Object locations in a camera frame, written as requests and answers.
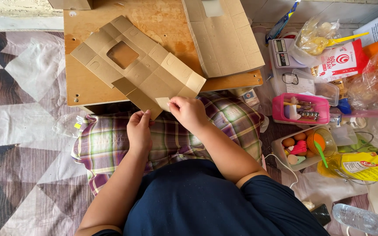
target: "box window cutout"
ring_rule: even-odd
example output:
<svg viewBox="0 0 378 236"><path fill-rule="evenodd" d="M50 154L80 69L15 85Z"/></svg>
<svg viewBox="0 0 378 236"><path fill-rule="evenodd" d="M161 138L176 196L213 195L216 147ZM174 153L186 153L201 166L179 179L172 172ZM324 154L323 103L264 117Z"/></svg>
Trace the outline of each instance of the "box window cutout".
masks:
<svg viewBox="0 0 378 236"><path fill-rule="evenodd" d="M106 55L122 69L126 69L126 67L139 57L139 54L124 41L118 42Z"/></svg>
<svg viewBox="0 0 378 236"><path fill-rule="evenodd" d="M201 2L204 5L205 15L207 17L224 15L220 0L202 0Z"/></svg>

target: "kraft paper box template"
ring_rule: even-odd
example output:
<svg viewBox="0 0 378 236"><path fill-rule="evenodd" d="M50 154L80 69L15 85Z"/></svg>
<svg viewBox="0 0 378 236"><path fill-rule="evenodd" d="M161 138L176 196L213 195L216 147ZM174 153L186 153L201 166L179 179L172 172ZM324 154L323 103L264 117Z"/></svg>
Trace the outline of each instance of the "kraft paper box template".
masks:
<svg viewBox="0 0 378 236"><path fill-rule="evenodd" d="M265 65L240 0L182 0L189 30L207 78Z"/></svg>
<svg viewBox="0 0 378 236"><path fill-rule="evenodd" d="M124 16L105 24L71 52L154 120L174 96L195 97L205 78L137 29Z"/></svg>

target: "smartphone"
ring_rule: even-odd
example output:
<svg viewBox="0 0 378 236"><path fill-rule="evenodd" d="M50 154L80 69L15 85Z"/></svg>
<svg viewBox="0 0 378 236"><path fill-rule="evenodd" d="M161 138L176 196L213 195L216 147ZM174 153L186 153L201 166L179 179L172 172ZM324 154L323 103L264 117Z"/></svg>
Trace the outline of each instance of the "smartphone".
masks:
<svg viewBox="0 0 378 236"><path fill-rule="evenodd" d="M328 208L325 204L320 204L313 208L310 212L318 220L318 222L325 226L331 221L331 215L328 212Z"/></svg>

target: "wooden table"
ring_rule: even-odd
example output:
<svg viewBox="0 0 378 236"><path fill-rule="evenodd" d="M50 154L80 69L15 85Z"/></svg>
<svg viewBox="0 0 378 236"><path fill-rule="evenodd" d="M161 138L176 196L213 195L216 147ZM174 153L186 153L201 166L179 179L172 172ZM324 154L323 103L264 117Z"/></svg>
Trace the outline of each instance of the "wooden table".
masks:
<svg viewBox="0 0 378 236"><path fill-rule="evenodd" d="M151 39L160 43L196 73L203 75L181 0L97 0L93 2L93 10L64 10L68 106L80 106L91 112L89 105L127 100L119 90L108 87L70 55L92 32L97 32L99 27L120 15L127 17ZM261 84L261 74L259 70L255 70L209 79L201 91Z"/></svg>

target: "hand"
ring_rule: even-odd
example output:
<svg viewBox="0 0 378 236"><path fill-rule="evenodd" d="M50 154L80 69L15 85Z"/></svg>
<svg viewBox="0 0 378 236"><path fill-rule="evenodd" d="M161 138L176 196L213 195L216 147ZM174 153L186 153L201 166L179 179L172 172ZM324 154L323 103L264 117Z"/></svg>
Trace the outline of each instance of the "hand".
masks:
<svg viewBox="0 0 378 236"><path fill-rule="evenodd" d="M151 111L138 111L129 118L126 132L129 139L129 151L142 154L148 157L148 152L152 148L150 127L154 121L150 121Z"/></svg>
<svg viewBox="0 0 378 236"><path fill-rule="evenodd" d="M204 104L196 98L173 97L167 105L174 117L193 134L211 124Z"/></svg>

